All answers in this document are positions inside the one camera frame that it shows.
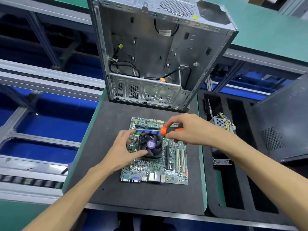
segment motherboard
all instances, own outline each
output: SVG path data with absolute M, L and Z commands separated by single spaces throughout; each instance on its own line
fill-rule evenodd
M 186 145 L 160 135 L 164 121 L 132 117 L 130 129 L 136 129 L 127 145 L 129 152 L 147 150 L 122 168 L 123 182 L 173 183 L 188 185 Z

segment hand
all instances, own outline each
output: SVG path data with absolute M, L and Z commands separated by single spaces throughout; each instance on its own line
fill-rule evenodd
M 173 123 L 179 123 L 181 131 L 169 132 L 166 134 L 168 139 L 173 139 L 176 143 L 180 140 L 184 144 L 209 145 L 216 147 L 220 144 L 222 137 L 228 133 L 225 129 L 202 119 L 196 114 L 181 114 L 171 117 L 164 127 L 168 128 Z
M 127 151 L 126 143 L 130 143 L 130 135 L 132 135 L 135 131 L 135 129 L 120 131 L 112 147 L 100 163 L 104 165 L 104 167 L 107 167 L 110 170 L 110 173 L 123 168 L 134 159 L 142 157 L 148 153 L 146 150 L 133 153 Z

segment cpu fan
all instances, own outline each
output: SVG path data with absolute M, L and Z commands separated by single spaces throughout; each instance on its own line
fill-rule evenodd
M 145 157 L 159 159 L 163 155 L 163 138 L 160 135 L 142 133 L 139 136 L 139 150 L 147 150 Z

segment screwdriver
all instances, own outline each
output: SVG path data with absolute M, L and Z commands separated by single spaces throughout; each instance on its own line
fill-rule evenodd
M 162 127 L 160 128 L 160 135 L 161 136 L 165 136 L 167 133 L 171 132 L 171 131 L 181 131 L 183 130 L 184 128 L 176 128 L 176 127 L 169 127 L 169 128 L 166 128 L 166 127 Z

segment green circuit board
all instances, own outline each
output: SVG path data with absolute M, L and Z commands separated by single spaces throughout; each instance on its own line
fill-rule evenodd
M 159 130 L 164 121 L 132 117 L 130 129 L 151 128 Z M 140 136 L 138 130 L 131 136 L 131 143 L 127 145 L 129 152 L 139 150 L 137 142 Z M 141 157 L 134 159 L 129 165 L 122 168 L 120 179 L 123 182 L 151 182 L 173 183 L 188 185 L 186 145 L 181 141 L 175 143 L 162 136 L 162 157 L 152 159 Z

